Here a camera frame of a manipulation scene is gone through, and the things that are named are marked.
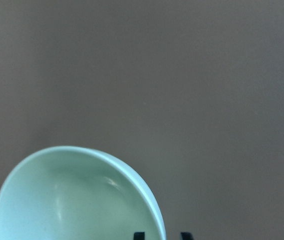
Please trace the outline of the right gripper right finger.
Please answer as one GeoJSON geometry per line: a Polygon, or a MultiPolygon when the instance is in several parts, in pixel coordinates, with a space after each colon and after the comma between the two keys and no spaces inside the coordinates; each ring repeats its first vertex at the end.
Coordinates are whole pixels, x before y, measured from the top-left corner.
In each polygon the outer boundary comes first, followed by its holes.
{"type": "Polygon", "coordinates": [[[180,237],[181,240],[194,240],[194,237],[190,232],[181,232],[180,237]]]}

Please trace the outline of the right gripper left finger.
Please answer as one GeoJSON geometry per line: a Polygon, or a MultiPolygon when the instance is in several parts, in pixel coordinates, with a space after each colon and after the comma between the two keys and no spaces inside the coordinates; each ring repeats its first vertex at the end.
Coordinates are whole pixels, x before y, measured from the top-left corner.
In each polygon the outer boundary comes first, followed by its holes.
{"type": "Polygon", "coordinates": [[[145,232],[135,232],[134,240],[145,240],[145,232]]]}

